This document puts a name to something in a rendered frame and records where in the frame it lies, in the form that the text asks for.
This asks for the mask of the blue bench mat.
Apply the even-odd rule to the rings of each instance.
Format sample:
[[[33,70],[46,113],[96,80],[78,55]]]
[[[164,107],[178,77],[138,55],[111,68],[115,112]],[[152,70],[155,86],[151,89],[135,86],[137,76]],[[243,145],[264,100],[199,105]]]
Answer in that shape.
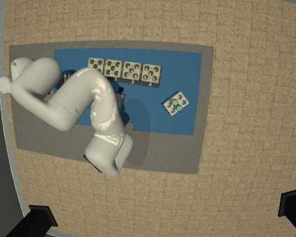
[[[118,108],[122,121],[133,123],[134,131],[194,135],[202,53],[130,48],[54,50],[62,75],[88,67],[89,58],[162,66],[159,88],[109,81],[115,92],[122,87],[125,94],[123,107]],[[189,104],[172,116],[163,103],[179,91]]]

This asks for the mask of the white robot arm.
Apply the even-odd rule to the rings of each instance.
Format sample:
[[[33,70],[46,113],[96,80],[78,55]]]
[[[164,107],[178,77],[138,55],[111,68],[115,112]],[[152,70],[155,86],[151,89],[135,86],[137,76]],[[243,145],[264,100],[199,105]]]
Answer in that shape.
[[[12,94],[21,106],[60,131],[73,129],[91,106],[95,133],[85,156],[108,176],[120,173],[134,140],[125,131],[111,83],[99,70],[78,70],[45,102],[43,99],[61,79],[62,68],[57,60],[22,57],[15,59],[10,69],[12,76],[0,78],[0,92]]]

